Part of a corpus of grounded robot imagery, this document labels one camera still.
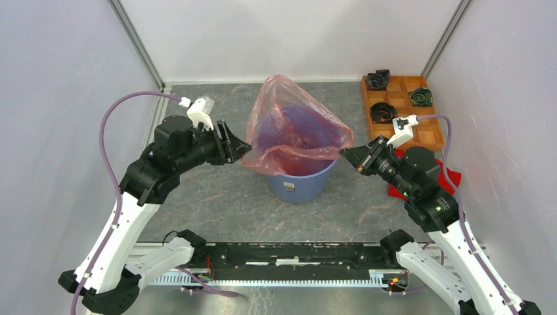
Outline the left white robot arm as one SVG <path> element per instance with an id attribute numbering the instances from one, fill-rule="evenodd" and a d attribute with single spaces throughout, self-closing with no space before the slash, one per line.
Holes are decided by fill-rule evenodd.
<path id="1" fill-rule="evenodd" d="M 91 312 L 122 314 L 147 285 L 172 268 L 201 266 L 205 242 L 190 230 L 139 259 L 131 259 L 130 253 L 183 173 L 205 163 L 232 164 L 251 149 L 224 121 L 208 127 L 181 115 L 165 118 L 155 128 L 153 142 L 127 168 L 94 247 L 79 267 L 60 275 L 59 284 Z"/>

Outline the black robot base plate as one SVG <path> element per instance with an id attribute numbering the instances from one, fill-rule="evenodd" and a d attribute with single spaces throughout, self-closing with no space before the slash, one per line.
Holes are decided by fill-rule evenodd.
<path id="1" fill-rule="evenodd" d="M 365 280 L 371 270 L 401 270 L 377 243 L 228 243 L 194 250 L 180 267 L 209 271 L 213 280 Z"/>

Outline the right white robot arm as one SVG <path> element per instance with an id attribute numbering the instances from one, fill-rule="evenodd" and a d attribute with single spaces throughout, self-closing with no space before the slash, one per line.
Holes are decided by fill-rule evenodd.
<path id="1" fill-rule="evenodd" d="M 387 138 L 344 148 L 340 155 L 364 176 L 378 175 L 406 198 L 409 217 L 444 252 L 454 270 L 425 253 L 405 231 L 381 240 L 379 258 L 388 268 L 402 266 L 418 276 L 455 314 L 540 314 L 504 282 L 473 238 L 460 202 L 438 183 L 441 166 L 434 153 L 414 146 L 395 155 Z"/>

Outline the red translucent trash bag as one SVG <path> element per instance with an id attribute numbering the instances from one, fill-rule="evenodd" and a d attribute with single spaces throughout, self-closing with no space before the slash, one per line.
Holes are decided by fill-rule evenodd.
<path id="1" fill-rule="evenodd" d="M 354 144 L 353 131 L 329 108 L 284 75 L 260 87 L 246 126 L 252 150 L 244 167 L 264 175 L 318 173 Z"/>

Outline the blue plastic trash bin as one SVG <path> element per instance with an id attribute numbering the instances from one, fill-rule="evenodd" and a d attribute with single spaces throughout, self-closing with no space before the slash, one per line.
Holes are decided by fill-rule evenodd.
<path id="1" fill-rule="evenodd" d="M 255 136 L 256 152 L 262 154 L 276 146 L 312 150 L 338 146 L 342 130 L 321 114 L 302 104 L 286 104 L 277 117 L 268 115 Z M 328 181 L 334 160 L 293 156 L 274 149 L 267 159 L 278 163 L 280 175 L 267 177 L 278 197 L 292 203 L 315 199 Z"/>

